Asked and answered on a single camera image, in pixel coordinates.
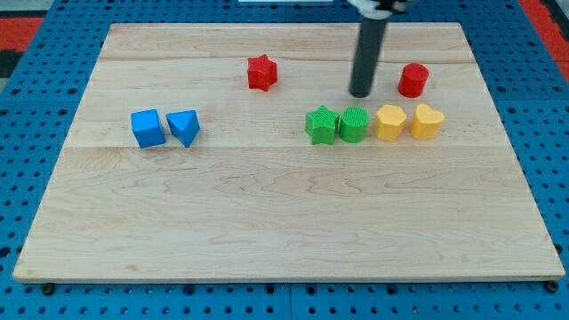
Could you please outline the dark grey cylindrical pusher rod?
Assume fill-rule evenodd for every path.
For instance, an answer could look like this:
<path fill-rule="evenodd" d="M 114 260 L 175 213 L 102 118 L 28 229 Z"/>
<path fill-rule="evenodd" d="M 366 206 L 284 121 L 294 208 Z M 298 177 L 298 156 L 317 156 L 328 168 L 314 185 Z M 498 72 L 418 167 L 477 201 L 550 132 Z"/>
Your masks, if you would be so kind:
<path fill-rule="evenodd" d="M 371 93 L 387 21 L 362 18 L 349 83 L 349 93 L 355 98 Z"/>

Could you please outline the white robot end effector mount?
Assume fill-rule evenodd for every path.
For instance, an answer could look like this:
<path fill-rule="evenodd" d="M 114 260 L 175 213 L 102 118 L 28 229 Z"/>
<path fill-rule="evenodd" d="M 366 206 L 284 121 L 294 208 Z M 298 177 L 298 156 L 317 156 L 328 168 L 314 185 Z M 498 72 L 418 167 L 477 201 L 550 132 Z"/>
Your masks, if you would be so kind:
<path fill-rule="evenodd" d="M 405 12 L 407 0 L 348 0 L 358 13 L 370 20 L 385 20 L 392 14 Z"/>

